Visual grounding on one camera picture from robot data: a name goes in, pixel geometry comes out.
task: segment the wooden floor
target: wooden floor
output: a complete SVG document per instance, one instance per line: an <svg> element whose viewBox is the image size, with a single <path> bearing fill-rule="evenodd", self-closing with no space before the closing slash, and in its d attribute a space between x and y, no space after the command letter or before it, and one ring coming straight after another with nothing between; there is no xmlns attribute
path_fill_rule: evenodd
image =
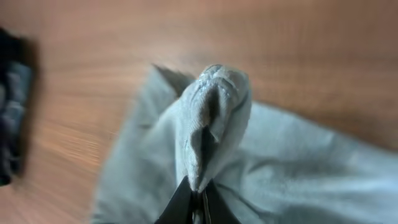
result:
<svg viewBox="0 0 398 224"><path fill-rule="evenodd" d="M398 1L1 0L37 47L26 172L0 223L83 223L100 165L150 64L225 63L254 99L398 150Z"/></svg>

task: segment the garment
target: garment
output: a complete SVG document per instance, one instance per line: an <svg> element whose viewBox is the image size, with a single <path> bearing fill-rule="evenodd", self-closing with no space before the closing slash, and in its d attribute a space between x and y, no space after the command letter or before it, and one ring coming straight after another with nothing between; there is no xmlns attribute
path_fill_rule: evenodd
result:
<svg viewBox="0 0 398 224"><path fill-rule="evenodd" d="M153 68L103 167L92 223L154 223L181 178L241 223L398 223L398 156L251 101L249 80Z"/></svg>
<svg viewBox="0 0 398 224"><path fill-rule="evenodd" d="M32 76L23 62L23 46L0 29L0 186L20 168L19 133Z"/></svg>

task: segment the fabric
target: fabric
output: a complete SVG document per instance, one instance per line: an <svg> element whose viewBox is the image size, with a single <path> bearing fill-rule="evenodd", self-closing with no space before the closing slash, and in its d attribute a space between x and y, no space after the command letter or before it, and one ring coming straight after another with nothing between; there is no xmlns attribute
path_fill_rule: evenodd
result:
<svg viewBox="0 0 398 224"><path fill-rule="evenodd" d="M103 167L92 223L154 223L184 175L241 223L398 223L398 157L251 103L247 76L155 67Z"/></svg>
<svg viewBox="0 0 398 224"><path fill-rule="evenodd" d="M20 168L18 138L32 78L22 49L22 40L0 29L0 186Z"/></svg>

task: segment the brown wood surface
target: brown wood surface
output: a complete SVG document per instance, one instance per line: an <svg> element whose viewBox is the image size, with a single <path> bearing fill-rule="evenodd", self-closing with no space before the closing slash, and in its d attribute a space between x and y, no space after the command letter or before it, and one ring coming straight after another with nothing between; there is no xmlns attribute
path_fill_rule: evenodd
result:
<svg viewBox="0 0 398 224"><path fill-rule="evenodd" d="M254 99L398 150L398 1L1 0L37 46L26 172L0 223L83 223L151 63L246 71Z"/></svg>

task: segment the gray cloth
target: gray cloth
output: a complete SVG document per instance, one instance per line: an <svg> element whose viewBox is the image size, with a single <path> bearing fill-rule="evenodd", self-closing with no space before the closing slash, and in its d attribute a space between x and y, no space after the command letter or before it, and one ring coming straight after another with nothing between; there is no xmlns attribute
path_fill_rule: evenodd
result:
<svg viewBox="0 0 398 224"><path fill-rule="evenodd" d="M251 103L247 76L154 68L98 182L92 223L154 223L211 178L241 223L398 223L398 157Z"/></svg>

